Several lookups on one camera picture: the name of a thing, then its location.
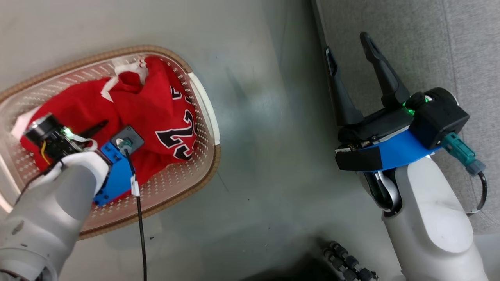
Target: basket rim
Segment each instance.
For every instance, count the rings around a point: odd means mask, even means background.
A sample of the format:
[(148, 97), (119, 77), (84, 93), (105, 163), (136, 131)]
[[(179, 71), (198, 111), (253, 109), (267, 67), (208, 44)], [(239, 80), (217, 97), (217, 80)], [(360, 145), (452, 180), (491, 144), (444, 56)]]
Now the basket rim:
[[(39, 75), (33, 76), (29, 79), (26, 79), (22, 82), (19, 82), (15, 84), (12, 87), (7, 88), (6, 90), (0, 92), (0, 104), (3, 103), (6, 99), (10, 98), (11, 96), (24, 91), (30, 87), (33, 87), (43, 81), (49, 80), (51, 78), (57, 77), (59, 75), (62, 75), (64, 73), (70, 72), (72, 70), (76, 70), (82, 67), (85, 67), (87, 65), (91, 65), (94, 63), (98, 63), (101, 61), (105, 60), (110, 60), (113, 58), (117, 57), (122, 57), (126, 55), (134, 55), (138, 53), (153, 53), (153, 54), (159, 54), (162, 56), (169, 57), (176, 63), (178, 63), (182, 69), (187, 73), (190, 74), (193, 72), (193, 69), (189, 66), (189, 64), (183, 60), (180, 56), (175, 54), (173, 51), (159, 47), (159, 46), (154, 46), (154, 45), (140, 45), (140, 46), (134, 46), (134, 47), (126, 47), (126, 48), (121, 48), (121, 49), (116, 49), (112, 51), (107, 51), (103, 52), (100, 54), (92, 55), (83, 59), (79, 59), (70, 63), (63, 64), (59, 67), (56, 67), (54, 69), (45, 71)], [(219, 163), (221, 161), (221, 145), (216, 144), (214, 145), (214, 153), (213, 153), (213, 159), (212, 163), (210, 165), (210, 168), (208, 169), (208, 172), (205, 174), (205, 176), (198, 181), (196, 184), (192, 185), (191, 187), (183, 190), (182, 192), (176, 194), (175, 196), (163, 201), (160, 204), (157, 204), (155, 206), (146, 208), (142, 210), (142, 217), (147, 218), (149, 216), (152, 216), (172, 205), (175, 203), (181, 201), (182, 199), (185, 199), (186, 197), (194, 194), (195, 192), (199, 191), (202, 189), (205, 185), (208, 184), (208, 182), (214, 177), (215, 173), (217, 172), (217, 168), (219, 166)], [(122, 218), (120, 220), (114, 221), (112, 223), (108, 223), (104, 226), (96, 227), (93, 229), (85, 230), (80, 233), (79, 240), (84, 240), (88, 238), (92, 238), (101, 234), (108, 233), (113, 230), (117, 230), (119, 228), (125, 227), (127, 225), (130, 225), (132, 223), (135, 223), (139, 220), (136, 214), (133, 214), (131, 216), (128, 216), (126, 218)]]

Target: plastic basket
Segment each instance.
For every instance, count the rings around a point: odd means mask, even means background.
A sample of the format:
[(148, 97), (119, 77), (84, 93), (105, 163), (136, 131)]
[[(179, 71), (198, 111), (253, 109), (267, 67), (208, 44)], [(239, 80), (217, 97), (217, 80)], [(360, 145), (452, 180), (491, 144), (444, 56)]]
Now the plastic basket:
[[(192, 159), (171, 164), (141, 186), (143, 217), (151, 216), (204, 187), (214, 176), (221, 157), (220, 134), (212, 104), (191, 67), (172, 51), (138, 46), (102, 53), (65, 64), (0, 93), (0, 207), (10, 212), (20, 190), (38, 170), (32, 155), (9, 133), (19, 115), (43, 104), (71, 85), (114, 75), (114, 63), (131, 63), (157, 56), (169, 64), (186, 94), (194, 101), (197, 148)], [(80, 239), (100, 235), (138, 220), (133, 196), (104, 207), (93, 206)]]

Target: gray upholstery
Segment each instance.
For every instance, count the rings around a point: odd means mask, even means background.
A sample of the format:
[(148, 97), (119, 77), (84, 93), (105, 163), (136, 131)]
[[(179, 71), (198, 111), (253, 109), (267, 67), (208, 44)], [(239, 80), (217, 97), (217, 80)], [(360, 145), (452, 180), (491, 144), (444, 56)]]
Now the gray upholstery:
[[(489, 193), (471, 217), (475, 233), (500, 231), (500, 3), (497, 0), (318, 0), (326, 43), (342, 69), (355, 105), (380, 108), (381, 91), (361, 48), (367, 31), (412, 92), (443, 87), (471, 119), (463, 139), (488, 166)], [(481, 197), (479, 178), (446, 152), (434, 160), (464, 209)]]

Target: cable connector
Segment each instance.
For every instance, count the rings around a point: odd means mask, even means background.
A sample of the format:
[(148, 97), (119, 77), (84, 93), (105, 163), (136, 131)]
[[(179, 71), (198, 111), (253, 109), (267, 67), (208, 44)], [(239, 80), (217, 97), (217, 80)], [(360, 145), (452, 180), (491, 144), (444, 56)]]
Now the cable connector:
[(441, 147), (458, 159), (473, 177), (486, 169), (486, 165), (476, 159), (476, 153), (454, 132), (449, 133), (443, 138)]

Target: red fabric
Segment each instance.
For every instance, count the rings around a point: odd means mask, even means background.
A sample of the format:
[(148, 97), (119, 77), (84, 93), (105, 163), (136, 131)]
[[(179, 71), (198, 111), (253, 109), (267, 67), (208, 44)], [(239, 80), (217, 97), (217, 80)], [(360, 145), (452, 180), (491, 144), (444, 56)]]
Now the red fabric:
[[(101, 96), (101, 90), (110, 78), (76, 84), (49, 99), (34, 114), (30, 123), (52, 113), (61, 124), (78, 134), (108, 120), (108, 124), (92, 137), (99, 148), (126, 125), (132, 126), (144, 139), (144, 145), (131, 156), (137, 181), (140, 185), (144, 184), (168, 164), (185, 161), (175, 156), (176, 149), (185, 145), (188, 148), (185, 155), (190, 156), (196, 142), (195, 108), (188, 102), (177, 75), (159, 58), (148, 57), (145, 62), (149, 75), (144, 86), (141, 86), (137, 73), (124, 72), (119, 75), (118, 84), (109, 91), (111, 102)], [(194, 124), (185, 120), (187, 111), (191, 113)], [(175, 138), (181, 142), (171, 147), (167, 147), (157, 134), (186, 128), (192, 129), (192, 134), (176, 135)], [(38, 168), (45, 170), (48, 164), (40, 155), (39, 148), (24, 136), (21, 144), (34, 154)]]

